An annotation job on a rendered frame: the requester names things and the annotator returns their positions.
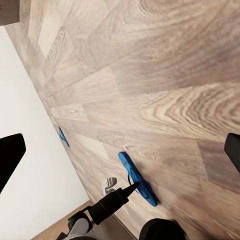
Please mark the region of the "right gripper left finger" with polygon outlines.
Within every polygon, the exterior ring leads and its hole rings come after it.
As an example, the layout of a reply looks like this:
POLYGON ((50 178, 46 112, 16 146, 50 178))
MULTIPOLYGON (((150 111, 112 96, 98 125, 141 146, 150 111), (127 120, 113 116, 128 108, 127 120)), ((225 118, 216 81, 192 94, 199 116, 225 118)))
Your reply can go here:
POLYGON ((22 133, 0 138, 0 193, 25 153, 26 144, 22 133))

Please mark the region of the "sandal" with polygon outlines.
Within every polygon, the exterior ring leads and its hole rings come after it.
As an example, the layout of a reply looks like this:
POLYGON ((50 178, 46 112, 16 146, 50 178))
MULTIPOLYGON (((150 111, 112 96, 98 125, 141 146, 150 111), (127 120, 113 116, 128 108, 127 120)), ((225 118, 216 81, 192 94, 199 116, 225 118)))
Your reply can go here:
POLYGON ((140 185, 137 187, 137 190, 140 192, 140 195, 146 199, 152 206, 157 207, 158 203, 155 199, 153 193, 150 191, 150 189, 147 187, 145 182, 141 179, 141 177, 138 175, 138 173, 135 171, 134 167, 130 163, 129 159, 126 157, 126 155, 121 151, 118 153, 119 159, 123 163, 124 167, 127 169, 127 176, 128 176, 128 182, 131 185, 130 182, 130 176, 133 180, 133 183, 140 182, 140 185))

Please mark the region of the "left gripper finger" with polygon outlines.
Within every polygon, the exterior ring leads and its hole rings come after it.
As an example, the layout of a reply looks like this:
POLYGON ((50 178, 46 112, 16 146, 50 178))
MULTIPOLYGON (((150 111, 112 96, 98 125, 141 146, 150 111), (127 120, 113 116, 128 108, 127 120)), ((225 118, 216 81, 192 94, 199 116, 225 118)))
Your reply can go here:
MULTIPOLYGON (((129 184, 130 185, 130 184, 129 184)), ((140 185, 140 182, 136 182, 128 186, 128 188, 123 189, 124 193, 128 197, 133 191, 136 191, 137 187, 140 185)))

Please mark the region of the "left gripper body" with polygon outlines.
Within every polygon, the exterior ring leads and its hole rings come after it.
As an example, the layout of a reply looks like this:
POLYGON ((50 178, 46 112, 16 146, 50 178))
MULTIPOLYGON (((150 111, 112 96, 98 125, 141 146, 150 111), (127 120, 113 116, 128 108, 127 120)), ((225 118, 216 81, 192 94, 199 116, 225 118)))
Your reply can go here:
POLYGON ((123 189, 120 187, 114 192, 110 192, 105 195, 103 199, 99 201, 104 207, 107 217, 109 218, 112 214, 118 211, 123 205, 129 202, 129 198, 126 196, 123 189))

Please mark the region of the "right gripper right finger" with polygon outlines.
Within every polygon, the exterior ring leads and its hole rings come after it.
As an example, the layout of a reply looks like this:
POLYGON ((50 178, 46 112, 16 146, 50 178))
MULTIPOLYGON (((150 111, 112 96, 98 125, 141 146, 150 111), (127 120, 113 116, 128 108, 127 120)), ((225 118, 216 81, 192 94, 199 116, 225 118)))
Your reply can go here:
POLYGON ((224 151, 235 165, 240 173, 240 135, 235 133, 229 133, 227 135, 224 151))

